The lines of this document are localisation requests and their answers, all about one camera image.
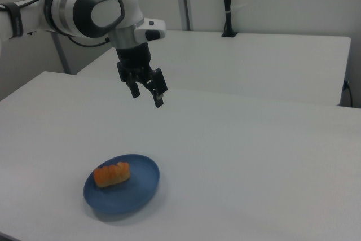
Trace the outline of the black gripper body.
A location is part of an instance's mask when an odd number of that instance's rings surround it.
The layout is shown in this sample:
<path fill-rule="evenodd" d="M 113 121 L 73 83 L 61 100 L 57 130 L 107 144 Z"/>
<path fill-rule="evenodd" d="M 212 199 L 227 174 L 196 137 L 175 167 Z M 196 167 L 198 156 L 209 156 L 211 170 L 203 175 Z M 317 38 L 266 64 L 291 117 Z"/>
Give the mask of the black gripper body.
<path fill-rule="evenodd" d="M 151 81 L 165 83 L 165 92 L 168 90 L 161 69 L 152 69 L 150 66 L 151 53 L 148 43 L 142 43 L 130 49 L 117 49 L 119 58 L 117 63 L 120 80 L 127 84 L 128 76 L 133 76 L 137 83 L 144 84 Z"/>

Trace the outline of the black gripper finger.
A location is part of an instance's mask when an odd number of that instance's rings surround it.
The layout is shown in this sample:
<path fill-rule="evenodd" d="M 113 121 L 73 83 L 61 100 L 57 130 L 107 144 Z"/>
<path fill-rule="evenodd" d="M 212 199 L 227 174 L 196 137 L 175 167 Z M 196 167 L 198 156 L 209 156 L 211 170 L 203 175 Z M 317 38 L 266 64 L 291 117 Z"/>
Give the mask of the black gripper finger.
<path fill-rule="evenodd" d="M 163 95 L 165 92 L 165 83 L 162 81 L 147 81 L 144 87 L 152 94 L 155 107 L 159 108 L 164 104 Z"/>
<path fill-rule="evenodd" d="M 133 76 L 128 76 L 127 86 L 130 89 L 131 95 L 134 99 L 137 98 L 138 96 L 140 96 L 138 84 L 137 84 L 136 80 L 133 78 Z"/>

